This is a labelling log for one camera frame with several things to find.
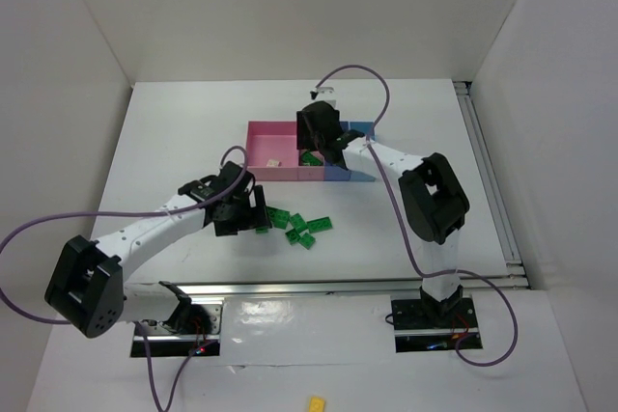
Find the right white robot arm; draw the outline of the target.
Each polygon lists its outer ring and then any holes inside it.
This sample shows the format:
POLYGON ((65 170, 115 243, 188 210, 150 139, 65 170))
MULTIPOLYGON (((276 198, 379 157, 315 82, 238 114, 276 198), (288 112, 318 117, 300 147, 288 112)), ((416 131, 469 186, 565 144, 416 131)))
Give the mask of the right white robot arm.
POLYGON ((444 315, 463 294, 457 275, 460 230, 470 204, 447 158, 438 152, 421 157, 388 148, 369 135, 349 129, 340 112, 316 101, 296 113, 296 145, 318 151, 324 160, 346 171, 381 178, 402 230, 422 241, 420 260, 411 259, 422 277, 421 301, 444 315))

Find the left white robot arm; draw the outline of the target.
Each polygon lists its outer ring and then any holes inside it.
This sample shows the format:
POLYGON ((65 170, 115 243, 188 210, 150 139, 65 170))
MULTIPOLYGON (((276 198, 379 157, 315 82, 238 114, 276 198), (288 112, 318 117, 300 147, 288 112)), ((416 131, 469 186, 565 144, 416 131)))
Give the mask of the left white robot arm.
POLYGON ((208 226, 218 236, 271 226, 263 187, 234 162, 180 187, 152 217, 97 239, 70 239, 44 300, 89 339, 121 321, 152 322, 184 334, 195 319, 208 319, 188 294, 171 282, 128 279, 169 246, 208 226))

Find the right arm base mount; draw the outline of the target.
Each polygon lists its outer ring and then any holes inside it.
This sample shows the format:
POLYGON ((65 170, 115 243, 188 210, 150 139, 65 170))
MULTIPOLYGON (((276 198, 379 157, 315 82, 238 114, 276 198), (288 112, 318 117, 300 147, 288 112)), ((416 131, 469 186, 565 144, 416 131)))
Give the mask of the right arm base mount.
POLYGON ((430 316, 418 290, 397 291, 390 295, 384 321, 394 333, 397 353, 481 349, 479 322, 473 300, 465 296, 443 318, 430 316))

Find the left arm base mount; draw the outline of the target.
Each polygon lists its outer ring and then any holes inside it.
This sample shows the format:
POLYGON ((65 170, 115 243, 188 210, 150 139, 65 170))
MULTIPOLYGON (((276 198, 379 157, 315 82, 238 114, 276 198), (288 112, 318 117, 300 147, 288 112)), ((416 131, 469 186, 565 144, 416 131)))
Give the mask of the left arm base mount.
POLYGON ((146 333, 153 358, 218 357, 221 351, 223 300, 195 298, 170 282, 156 286, 155 318, 139 326, 146 333))

